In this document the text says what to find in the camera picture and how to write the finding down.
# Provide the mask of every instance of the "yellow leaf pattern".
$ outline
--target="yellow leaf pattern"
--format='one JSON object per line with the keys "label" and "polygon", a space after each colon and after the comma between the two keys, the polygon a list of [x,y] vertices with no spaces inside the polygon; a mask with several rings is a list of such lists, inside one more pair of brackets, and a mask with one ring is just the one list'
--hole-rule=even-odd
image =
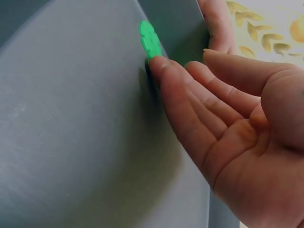
{"label": "yellow leaf pattern", "polygon": [[228,6],[231,14],[234,14],[235,10],[247,10],[244,6],[242,6],[236,2],[226,1],[226,3],[227,3],[227,6]]}
{"label": "yellow leaf pattern", "polygon": [[[263,21],[264,19],[249,10],[247,10],[246,7],[232,2],[232,1],[226,1],[227,6],[229,8],[229,11],[232,15],[235,17],[236,25],[238,27],[242,27],[244,24],[244,21],[247,21],[247,31],[249,36],[257,42],[259,40],[259,33],[261,33],[261,44],[263,49],[270,53],[273,47],[273,50],[275,53],[285,56],[285,54],[288,54],[292,57],[303,57],[303,54],[299,53],[289,53],[288,51],[291,49],[291,46],[287,43],[274,43],[275,40],[283,40],[284,37],[280,34],[276,33],[265,33],[267,30],[272,30],[273,27],[270,25],[257,25],[255,21]],[[303,42],[304,43],[304,16],[299,18],[298,20],[294,21],[290,27],[290,34],[294,40],[297,42]],[[240,51],[247,56],[248,58],[256,58],[254,52],[245,46],[239,46]]]}
{"label": "yellow leaf pattern", "polygon": [[236,12],[234,16],[236,18],[237,26],[241,27],[244,21],[242,15],[239,12]]}
{"label": "yellow leaf pattern", "polygon": [[267,39],[275,39],[275,40],[282,40],[282,39],[284,39],[283,36],[281,36],[279,34],[275,34],[275,33],[265,34],[265,37],[267,37]]}
{"label": "yellow leaf pattern", "polygon": [[243,52],[243,54],[245,56],[247,56],[248,58],[256,58],[256,55],[253,53],[252,50],[250,50],[249,48],[245,47],[245,46],[240,46],[239,49]]}
{"label": "yellow leaf pattern", "polygon": [[262,37],[262,46],[266,52],[270,53],[271,44],[270,44],[269,38],[266,35],[264,35]]}
{"label": "yellow leaf pattern", "polygon": [[259,31],[272,30],[272,26],[269,26],[269,25],[259,25],[259,26],[255,26],[255,28]]}
{"label": "yellow leaf pattern", "polygon": [[284,56],[283,51],[288,51],[290,49],[291,49],[291,46],[288,44],[283,44],[283,43],[274,44],[274,51],[277,54],[280,54],[281,56]]}
{"label": "yellow leaf pattern", "polygon": [[242,12],[242,17],[248,18],[251,20],[263,20],[263,18],[255,13],[252,12]]}
{"label": "yellow leaf pattern", "polygon": [[290,55],[290,56],[293,56],[293,57],[300,57],[300,56],[301,56],[301,54],[297,54],[297,53],[294,53],[294,54],[289,53],[289,55]]}
{"label": "yellow leaf pattern", "polygon": [[251,38],[255,42],[257,42],[257,38],[258,38],[257,29],[250,22],[247,23],[247,30],[248,30],[248,33],[251,36]]}

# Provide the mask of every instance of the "green object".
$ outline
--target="green object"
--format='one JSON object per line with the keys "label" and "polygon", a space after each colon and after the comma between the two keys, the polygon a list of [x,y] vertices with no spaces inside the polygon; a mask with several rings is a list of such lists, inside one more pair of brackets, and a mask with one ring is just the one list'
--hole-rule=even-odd
{"label": "green object", "polygon": [[139,24],[139,34],[142,36],[142,46],[147,52],[149,59],[152,59],[155,56],[162,55],[160,40],[157,34],[155,33],[155,30],[151,23],[146,20],[143,20]]}

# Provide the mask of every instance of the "skin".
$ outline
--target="skin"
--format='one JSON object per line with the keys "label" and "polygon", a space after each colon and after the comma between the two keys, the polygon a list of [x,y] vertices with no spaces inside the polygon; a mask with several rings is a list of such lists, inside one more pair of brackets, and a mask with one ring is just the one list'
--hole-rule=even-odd
{"label": "skin", "polygon": [[205,50],[150,68],[177,138],[250,228],[304,228],[304,71]]}
{"label": "skin", "polygon": [[209,33],[209,48],[223,53],[235,52],[234,34],[224,0],[198,0]]}

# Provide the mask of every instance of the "gray container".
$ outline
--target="gray container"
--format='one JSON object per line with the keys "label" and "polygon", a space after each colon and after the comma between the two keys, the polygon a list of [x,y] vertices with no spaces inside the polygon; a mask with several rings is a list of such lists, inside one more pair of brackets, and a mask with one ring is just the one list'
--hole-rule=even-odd
{"label": "gray container", "polygon": [[238,227],[151,93],[147,17],[201,60],[195,0],[0,1],[1,228]]}

